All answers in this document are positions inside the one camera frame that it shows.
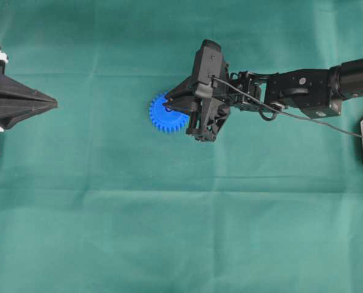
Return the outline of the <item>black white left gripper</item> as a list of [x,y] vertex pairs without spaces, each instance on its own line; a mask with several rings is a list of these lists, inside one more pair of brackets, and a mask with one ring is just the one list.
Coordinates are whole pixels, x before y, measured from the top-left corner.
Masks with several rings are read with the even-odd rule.
[[57,107],[57,100],[5,75],[9,58],[0,47],[0,132]]

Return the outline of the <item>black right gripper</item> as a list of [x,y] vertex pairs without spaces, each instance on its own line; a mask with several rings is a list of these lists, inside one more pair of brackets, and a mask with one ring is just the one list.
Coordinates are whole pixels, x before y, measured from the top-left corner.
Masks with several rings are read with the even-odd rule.
[[164,107],[189,114],[186,134],[200,142],[214,142],[230,115],[230,107],[214,97],[213,83],[191,88],[191,76],[166,93]]

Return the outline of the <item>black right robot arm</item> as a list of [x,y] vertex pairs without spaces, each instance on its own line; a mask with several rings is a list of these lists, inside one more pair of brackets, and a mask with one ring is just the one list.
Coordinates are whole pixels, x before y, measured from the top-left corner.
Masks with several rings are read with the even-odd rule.
[[302,112],[302,120],[319,123],[321,118],[338,117],[344,101],[359,97],[363,97],[363,59],[286,73],[223,71],[219,76],[209,74],[207,84],[188,77],[165,96],[164,106],[189,116],[187,135],[213,142],[233,107],[256,112],[265,121],[293,107]]

